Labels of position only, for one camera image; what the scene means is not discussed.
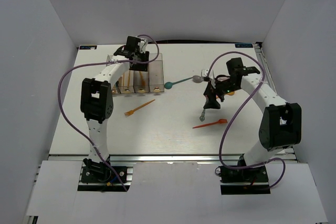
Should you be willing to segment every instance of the black label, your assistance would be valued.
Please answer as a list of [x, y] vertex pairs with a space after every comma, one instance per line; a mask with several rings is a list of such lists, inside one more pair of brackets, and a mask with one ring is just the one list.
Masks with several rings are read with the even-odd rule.
[[79, 50], [91, 50], [91, 49], [97, 49], [97, 46], [80, 46]]
[[235, 44], [236, 48], [253, 48], [252, 44]]

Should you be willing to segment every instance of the gray wall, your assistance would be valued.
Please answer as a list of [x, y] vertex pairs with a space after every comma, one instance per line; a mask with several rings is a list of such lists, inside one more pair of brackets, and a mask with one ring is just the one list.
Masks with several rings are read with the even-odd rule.
[[284, 0], [50, 0], [79, 44], [156, 39], [263, 41]]
[[21, 223], [76, 48], [49, 0], [0, 0], [0, 222]]
[[302, 141], [330, 223], [336, 223], [336, 0], [286, 0], [264, 42], [277, 91], [302, 106]]

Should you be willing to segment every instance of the cable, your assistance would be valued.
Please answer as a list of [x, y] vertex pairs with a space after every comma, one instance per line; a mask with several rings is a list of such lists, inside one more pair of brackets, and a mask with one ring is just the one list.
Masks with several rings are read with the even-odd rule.
[[274, 183], [272, 184], [271, 186], [267, 187], [267, 188], [263, 188], [263, 189], [271, 189], [272, 187], [276, 186], [283, 178], [284, 174], [285, 174], [285, 170], [286, 170], [286, 164], [285, 164], [285, 161], [282, 159], [282, 158], [279, 158], [279, 157], [274, 157], [274, 158], [271, 158], [269, 159], [268, 161], [266, 162], [262, 162], [262, 163], [258, 163], [258, 164], [254, 164], [254, 165], [247, 165], [247, 166], [240, 166], [240, 167], [236, 167], [236, 166], [229, 166], [229, 165], [226, 165], [222, 159], [222, 149], [223, 149], [223, 144], [224, 144], [224, 139], [227, 135], [227, 132], [228, 130], [230, 129], [231, 125], [233, 124], [234, 120], [237, 118], [238, 114], [240, 113], [240, 111], [243, 109], [243, 107], [248, 103], [249, 100], [251, 100], [251, 98], [258, 92], [258, 90], [261, 88], [264, 80], [265, 80], [265, 77], [266, 77], [266, 72], [265, 72], [265, 69], [263, 68], [263, 66], [257, 61], [255, 60], [254, 58], [252, 58], [250, 55], [247, 55], [243, 52], [238, 52], [238, 51], [230, 51], [230, 52], [226, 52], [224, 54], [221, 54], [219, 55], [213, 62], [212, 64], [210, 65], [210, 68], [209, 68], [209, 71], [208, 71], [208, 74], [207, 74], [207, 77], [209, 77], [210, 75], [210, 72], [214, 66], [214, 64], [216, 63], [216, 61], [221, 58], [222, 56], [225, 56], [225, 55], [228, 55], [228, 54], [240, 54], [240, 55], [243, 55], [243, 56], [246, 56], [247, 58], [251, 59], [252, 61], [254, 61], [258, 66], [259, 68], [261, 69], [262, 71], [262, 76], [261, 76], [261, 80], [260, 80], [260, 83], [258, 84], [258, 86], [255, 88], [255, 90], [250, 94], [250, 96], [242, 103], [242, 105], [239, 107], [239, 109], [236, 111], [236, 113], [233, 115], [232, 119], [229, 121], [225, 131], [224, 131], [224, 134], [222, 136], [222, 140], [221, 140], [221, 144], [219, 145], [219, 160], [221, 162], [221, 164], [227, 168], [227, 169], [232, 169], [232, 170], [243, 170], [243, 169], [249, 169], [249, 168], [253, 168], [253, 167], [257, 167], [257, 166], [264, 166], [272, 161], [276, 161], [276, 160], [279, 160], [282, 162], [283, 164], [283, 169], [282, 169], [282, 173], [279, 177], [279, 179]]
[[159, 50], [159, 46], [158, 44], [156, 43], [156, 41], [149, 35], [146, 35], [146, 34], [140, 34], [138, 35], [138, 37], [148, 37], [150, 38], [154, 44], [156, 45], [156, 48], [158, 49], [158, 52], [155, 56], [154, 59], [152, 60], [149, 60], [149, 61], [144, 61], [144, 62], [141, 62], [141, 61], [136, 61], [136, 60], [119, 60], [119, 61], [116, 61], [116, 62], [110, 62], [110, 63], [106, 63], [106, 61], [104, 62], [99, 62], [99, 63], [88, 63], [88, 64], [82, 64], [82, 65], [78, 65], [78, 66], [75, 66], [73, 68], [70, 68], [69, 70], [67, 70], [63, 76], [61, 77], [61, 79], [59, 80], [59, 83], [58, 83], [58, 88], [57, 88], [57, 100], [58, 100], [58, 106], [59, 106], [59, 109], [61, 111], [61, 114], [63, 116], [63, 118], [65, 119], [65, 121], [75, 130], [77, 131], [79, 134], [81, 134], [83, 137], [85, 137], [89, 142], [90, 144], [93, 146], [94, 150], [97, 152], [97, 155], [98, 157], [102, 160], [102, 162], [108, 167], [110, 168], [113, 173], [116, 175], [117, 179], [119, 180], [120, 184], [122, 185], [122, 187], [124, 188], [125, 191], [127, 191], [127, 188], [125, 187], [124, 183], [121, 181], [118, 173], [116, 172], [116, 170], [109, 164], [106, 162], [106, 160], [104, 160], [104, 158], [101, 156], [100, 152], [98, 151], [98, 149], [95, 147], [94, 145], [94, 142], [91, 140], [90, 137], [88, 137], [84, 132], [82, 132], [80, 129], [78, 129], [73, 123], [70, 122], [70, 120], [68, 119], [68, 117], [66, 116], [65, 112], [64, 112], [64, 109], [63, 109], [63, 105], [62, 105], [62, 100], [61, 100], [61, 87], [62, 87], [62, 83], [64, 81], [64, 78], [69, 74], [71, 73], [72, 71], [78, 69], [78, 68], [83, 68], [83, 67], [89, 67], [89, 66], [98, 66], [98, 65], [106, 65], [106, 64], [114, 64], [114, 63], [123, 63], [123, 62], [129, 62], [129, 63], [138, 63], [138, 64], [149, 64], [153, 61], [155, 61], [159, 54], [160, 54], [160, 50]]

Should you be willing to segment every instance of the purple cable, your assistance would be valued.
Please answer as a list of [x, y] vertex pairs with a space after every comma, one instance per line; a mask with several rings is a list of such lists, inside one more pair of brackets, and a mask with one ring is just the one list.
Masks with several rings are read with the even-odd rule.
[[283, 164], [283, 169], [282, 169], [282, 173], [279, 177], [279, 179], [271, 186], [267, 187], [267, 188], [264, 188], [264, 189], [271, 189], [272, 187], [276, 186], [283, 178], [284, 174], [285, 174], [285, 170], [286, 170], [286, 164], [285, 164], [285, 161], [282, 159], [282, 158], [279, 158], [279, 157], [274, 157], [274, 158], [271, 158], [269, 159], [268, 161], [266, 162], [262, 162], [262, 163], [258, 163], [258, 164], [254, 164], [254, 165], [247, 165], [247, 166], [241, 166], [241, 167], [235, 167], [235, 166], [229, 166], [229, 165], [226, 165], [222, 159], [222, 149], [223, 149], [223, 144], [224, 144], [224, 139], [227, 135], [227, 132], [228, 130], [230, 129], [231, 125], [233, 124], [234, 120], [236, 119], [236, 117], [238, 116], [238, 114], [241, 112], [241, 110], [243, 109], [243, 107], [248, 103], [249, 100], [252, 99], [252, 97], [258, 92], [258, 90], [261, 88], [264, 80], [265, 80], [265, 77], [266, 77], [266, 72], [265, 72], [265, 69], [263, 68], [263, 66], [257, 61], [255, 60], [254, 58], [252, 58], [250, 55], [247, 55], [243, 52], [237, 52], [237, 51], [230, 51], [230, 52], [226, 52], [224, 54], [221, 54], [219, 55], [211, 64], [210, 68], [209, 68], [209, 71], [208, 71], [208, 74], [207, 74], [207, 77], [209, 77], [210, 75], [210, 72], [215, 64], [215, 62], [221, 58], [222, 56], [225, 56], [225, 55], [228, 55], [228, 54], [240, 54], [240, 55], [243, 55], [243, 56], [246, 56], [247, 58], [251, 59], [252, 61], [254, 61], [258, 66], [259, 68], [261, 69], [262, 71], [262, 78], [261, 78], [261, 82], [259, 83], [259, 85], [255, 88], [255, 90], [250, 94], [250, 96], [242, 103], [242, 105], [239, 107], [239, 109], [237, 110], [237, 112], [233, 115], [232, 119], [229, 121], [225, 131], [224, 131], [224, 134], [222, 136], [222, 140], [221, 140], [221, 144], [219, 145], [219, 160], [221, 162], [221, 164], [227, 168], [227, 169], [232, 169], [232, 170], [243, 170], [243, 169], [249, 169], [249, 168], [253, 168], [253, 167], [256, 167], [256, 166], [264, 166], [272, 161], [281, 161], [282, 164]]
[[[144, 62], [140, 62], [140, 61], [136, 61], [136, 60], [120, 60], [120, 61], [116, 61], [116, 63], [118, 62], [130, 62], [130, 63], [139, 63], [139, 64], [148, 64], [148, 63], [151, 63], [153, 61], [155, 61], [159, 54], [160, 54], [160, 50], [159, 50], [159, 46], [158, 44], [156, 43], [156, 41], [151, 37], [151, 36], [148, 36], [146, 34], [141, 34], [141, 35], [138, 35], [138, 37], [148, 37], [150, 38], [156, 45], [156, 48], [158, 49], [158, 53], [156, 54], [155, 58], [152, 59], [152, 60], [149, 60], [149, 61], [144, 61]], [[59, 109], [61, 111], [61, 114], [63, 116], [63, 118], [65, 119], [65, 121], [75, 130], [77, 131], [79, 134], [81, 134], [83, 137], [85, 137], [89, 142], [90, 144], [93, 146], [94, 150], [97, 152], [97, 155], [98, 157], [102, 160], [102, 162], [108, 167], [110, 168], [113, 173], [116, 175], [117, 179], [119, 180], [120, 184], [122, 185], [122, 187], [124, 188], [125, 191], [127, 191], [127, 188], [125, 187], [125, 184], [121, 181], [121, 178], [119, 177], [117, 171], [109, 164], [107, 163], [103, 157], [101, 156], [99, 150], [94, 146], [94, 142], [92, 141], [92, 139], [90, 137], [88, 137], [87, 135], [85, 135], [84, 132], [82, 132], [80, 129], [78, 129], [75, 125], [73, 125], [73, 123], [70, 122], [70, 120], [68, 119], [68, 117], [65, 115], [65, 112], [64, 112], [64, 109], [63, 109], [63, 106], [62, 106], [62, 101], [61, 101], [61, 87], [62, 87], [62, 82], [64, 80], [64, 78], [72, 71], [74, 71], [75, 69], [78, 69], [78, 68], [83, 68], [83, 67], [89, 67], [89, 66], [98, 66], [98, 65], [106, 65], [106, 61], [105, 62], [99, 62], [99, 63], [89, 63], [89, 64], [83, 64], [83, 65], [78, 65], [78, 66], [75, 66], [71, 69], [69, 69], [68, 71], [66, 71], [63, 76], [61, 77], [61, 79], [59, 80], [59, 83], [58, 83], [58, 88], [57, 88], [57, 99], [58, 99], [58, 106], [59, 106]]]

